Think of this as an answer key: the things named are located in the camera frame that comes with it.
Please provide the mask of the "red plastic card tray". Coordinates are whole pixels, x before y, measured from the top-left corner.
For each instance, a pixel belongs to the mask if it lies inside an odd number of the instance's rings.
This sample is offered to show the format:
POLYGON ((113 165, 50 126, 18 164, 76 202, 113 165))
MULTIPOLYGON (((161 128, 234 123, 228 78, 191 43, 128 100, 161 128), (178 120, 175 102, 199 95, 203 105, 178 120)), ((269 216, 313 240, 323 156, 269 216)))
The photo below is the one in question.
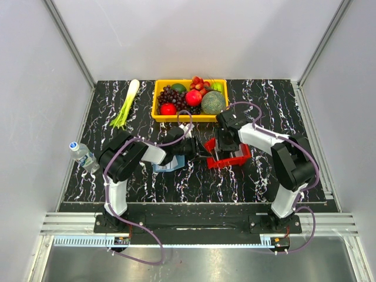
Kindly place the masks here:
POLYGON ((232 158, 231 151, 220 151, 216 147, 216 139, 211 138, 204 144, 205 148, 213 153, 212 158, 208 158, 207 167, 209 169, 222 169, 228 166, 242 166, 251 158, 250 149, 246 144, 241 143, 239 149, 242 148, 246 153, 245 157, 232 158))

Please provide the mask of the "blue leather card holder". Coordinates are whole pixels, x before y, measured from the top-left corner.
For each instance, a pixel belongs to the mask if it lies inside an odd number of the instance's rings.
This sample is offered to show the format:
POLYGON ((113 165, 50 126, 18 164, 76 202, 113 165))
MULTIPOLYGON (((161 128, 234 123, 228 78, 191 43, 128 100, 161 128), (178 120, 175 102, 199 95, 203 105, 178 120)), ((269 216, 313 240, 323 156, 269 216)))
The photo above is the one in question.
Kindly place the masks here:
POLYGON ((173 172, 185 166, 185 156, 175 155, 171 162, 164 166, 152 164, 154 173, 173 172))

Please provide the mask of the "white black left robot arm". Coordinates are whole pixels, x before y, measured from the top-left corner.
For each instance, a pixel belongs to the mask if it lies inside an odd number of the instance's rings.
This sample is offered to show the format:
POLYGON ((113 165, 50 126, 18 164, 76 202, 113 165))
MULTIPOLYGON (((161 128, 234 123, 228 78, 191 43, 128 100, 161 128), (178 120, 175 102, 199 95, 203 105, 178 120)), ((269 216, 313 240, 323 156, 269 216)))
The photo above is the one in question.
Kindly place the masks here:
POLYGON ((99 165, 105 179, 107 225, 115 232, 127 226, 127 181, 141 162, 151 163, 154 172, 172 172, 182 168, 186 160, 206 159, 211 154, 191 134, 193 125, 172 127, 160 143, 120 132, 102 150, 99 165))

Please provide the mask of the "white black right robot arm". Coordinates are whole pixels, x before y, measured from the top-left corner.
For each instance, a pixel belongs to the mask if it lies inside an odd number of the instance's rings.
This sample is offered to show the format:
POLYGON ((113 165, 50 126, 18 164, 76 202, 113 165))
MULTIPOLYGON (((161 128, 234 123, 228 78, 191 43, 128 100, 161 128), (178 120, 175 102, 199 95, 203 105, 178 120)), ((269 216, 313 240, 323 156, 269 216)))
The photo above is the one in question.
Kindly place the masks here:
POLYGON ((241 120, 230 109, 219 113, 216 120, 214 148, 209 149, 214 157, 230 156, 241 145, 255 147, 272 157, 279 188, 267 225, 276 233, 283 231, 288 226, 288 217, 295 211, 298 195, 315 186, 319 178, 309 142, 303 136, 279 134, 255 122, 241 120))

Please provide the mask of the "green netted melon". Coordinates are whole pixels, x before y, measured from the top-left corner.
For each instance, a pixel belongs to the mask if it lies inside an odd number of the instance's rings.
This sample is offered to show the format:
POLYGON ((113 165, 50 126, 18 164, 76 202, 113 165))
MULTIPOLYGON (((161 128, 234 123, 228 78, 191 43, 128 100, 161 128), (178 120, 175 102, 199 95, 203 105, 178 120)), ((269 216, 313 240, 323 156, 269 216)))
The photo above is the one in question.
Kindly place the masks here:
POLYGON ((207 115, 217 115, 226 108, 226 100, 221 92, 210 91, 203 96, 202 111, 207 115))

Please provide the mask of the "dark blueberry cluster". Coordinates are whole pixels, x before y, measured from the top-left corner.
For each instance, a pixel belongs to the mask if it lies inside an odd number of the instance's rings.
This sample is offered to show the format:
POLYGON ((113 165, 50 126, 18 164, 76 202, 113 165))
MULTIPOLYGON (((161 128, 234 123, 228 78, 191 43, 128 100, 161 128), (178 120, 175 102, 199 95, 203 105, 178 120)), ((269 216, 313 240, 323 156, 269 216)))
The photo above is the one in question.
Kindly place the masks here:
POLYGON ((188 111, 191 115, 200 115, 202 112, 201 106, 188 106, 184 110, 188 111))

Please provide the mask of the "red pomegranate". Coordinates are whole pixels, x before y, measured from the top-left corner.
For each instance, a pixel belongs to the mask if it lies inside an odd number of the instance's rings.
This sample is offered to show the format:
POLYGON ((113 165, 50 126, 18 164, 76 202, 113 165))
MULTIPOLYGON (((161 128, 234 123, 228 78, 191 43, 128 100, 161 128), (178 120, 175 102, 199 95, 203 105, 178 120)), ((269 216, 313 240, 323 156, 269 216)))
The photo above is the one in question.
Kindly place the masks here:
POLYGON ((198 90, 190 90, 186 93, 185 100, 189 106, 198 106, 202 102, 202 94, 198 90))

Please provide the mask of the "red lychee cluster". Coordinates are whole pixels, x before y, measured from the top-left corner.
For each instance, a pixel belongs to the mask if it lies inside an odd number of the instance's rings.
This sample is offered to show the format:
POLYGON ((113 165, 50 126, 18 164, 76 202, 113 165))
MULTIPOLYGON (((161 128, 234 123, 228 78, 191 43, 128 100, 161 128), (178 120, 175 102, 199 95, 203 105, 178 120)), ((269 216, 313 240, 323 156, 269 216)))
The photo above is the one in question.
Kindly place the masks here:
POLYGON ((190 90, 198 90, 201 91, 203 89, 210 88, 211 84, 208 81, 205 81, 203 78, 199 76, 192 77, 192 82, 190 84, 190 90))

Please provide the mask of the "red tomato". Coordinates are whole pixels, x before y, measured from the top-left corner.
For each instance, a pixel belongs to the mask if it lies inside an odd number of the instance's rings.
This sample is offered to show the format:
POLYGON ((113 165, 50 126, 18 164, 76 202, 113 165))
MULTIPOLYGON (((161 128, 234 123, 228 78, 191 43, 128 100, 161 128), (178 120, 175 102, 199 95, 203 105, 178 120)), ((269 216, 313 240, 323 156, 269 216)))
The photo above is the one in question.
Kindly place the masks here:
POLYGON ((160 106, 159 110, 161 115, 175 115, 177 113, 177 109, 173 103, 164 103, 160 106))

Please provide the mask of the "dark green avocado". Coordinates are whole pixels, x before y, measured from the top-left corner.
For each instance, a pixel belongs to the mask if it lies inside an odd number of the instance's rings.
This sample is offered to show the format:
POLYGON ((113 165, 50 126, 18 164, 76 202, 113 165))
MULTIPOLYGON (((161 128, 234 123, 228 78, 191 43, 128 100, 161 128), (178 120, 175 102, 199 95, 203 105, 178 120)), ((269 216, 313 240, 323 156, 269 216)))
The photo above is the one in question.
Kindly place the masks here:
POLYGON ((181 83, 174 83, 174 84, 172 84, 171 89, 175 90, 175 91, 177 91, 179 93, 187 91, 186 87, 184 85, 182 85, 181 83))

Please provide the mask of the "dark purple grape bunch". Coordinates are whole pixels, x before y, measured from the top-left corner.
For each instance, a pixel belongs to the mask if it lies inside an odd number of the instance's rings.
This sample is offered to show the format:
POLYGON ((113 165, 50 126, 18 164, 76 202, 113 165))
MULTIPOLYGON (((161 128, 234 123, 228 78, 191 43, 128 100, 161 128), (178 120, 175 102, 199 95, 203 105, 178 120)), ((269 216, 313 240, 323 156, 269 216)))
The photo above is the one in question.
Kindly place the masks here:
POLYGON ((185 107, 188 107, 188 104, 185 100, 186 92, 179 93, 171 89, 171 85, 164 86, 160 95, 157 97, 157 113, 160 114, 160 106, 164 103, 173 103, 177 109, 177 113, 181 110, 184 110, 185 107))

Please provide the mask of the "green white celery stalk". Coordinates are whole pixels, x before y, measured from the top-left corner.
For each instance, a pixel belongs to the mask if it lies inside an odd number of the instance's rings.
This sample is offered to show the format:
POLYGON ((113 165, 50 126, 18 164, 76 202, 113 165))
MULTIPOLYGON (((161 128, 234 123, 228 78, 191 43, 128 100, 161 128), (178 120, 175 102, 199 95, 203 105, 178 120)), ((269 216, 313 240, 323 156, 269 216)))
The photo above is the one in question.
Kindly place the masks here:
POLYGON ((140 82, 137 79, 132 80, 129 83, 129 88, 127 90, 126 99, 124 101, 124 104, 118 114, 118 116, 111 121, 110 125, 112 127, 115 127, 119 129, 120 127, 124 127, 127 121, 128 114, 130 112, 130 108, 132 106, 132 103, 136 97, 136 94, 138 93, 138 90, 140 88, 140 82))

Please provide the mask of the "clear plastic water bottle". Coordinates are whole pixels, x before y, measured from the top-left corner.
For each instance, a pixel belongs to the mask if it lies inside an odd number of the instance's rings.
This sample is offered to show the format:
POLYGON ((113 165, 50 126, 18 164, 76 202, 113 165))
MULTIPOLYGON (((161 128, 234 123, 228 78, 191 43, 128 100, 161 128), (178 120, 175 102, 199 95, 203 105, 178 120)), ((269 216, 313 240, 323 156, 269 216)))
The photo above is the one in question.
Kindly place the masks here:
POLYGON ((100 168, 95 155, 86 145, 78 142, 69 144, 71 158, 88 173, 95 173, 100 168))

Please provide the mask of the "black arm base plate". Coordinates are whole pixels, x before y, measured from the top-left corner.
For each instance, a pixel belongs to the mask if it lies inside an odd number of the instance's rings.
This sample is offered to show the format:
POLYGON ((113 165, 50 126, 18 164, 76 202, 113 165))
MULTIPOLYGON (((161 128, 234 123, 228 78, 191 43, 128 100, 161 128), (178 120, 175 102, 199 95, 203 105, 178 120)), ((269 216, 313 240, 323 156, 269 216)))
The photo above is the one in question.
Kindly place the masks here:
POLYGON ((301 234, 298 216, 285 226, 272 229, 267 225, 267 216, 258 214, 135 214, 129 221, 156 230, 234 230, 251 234, 301 234))

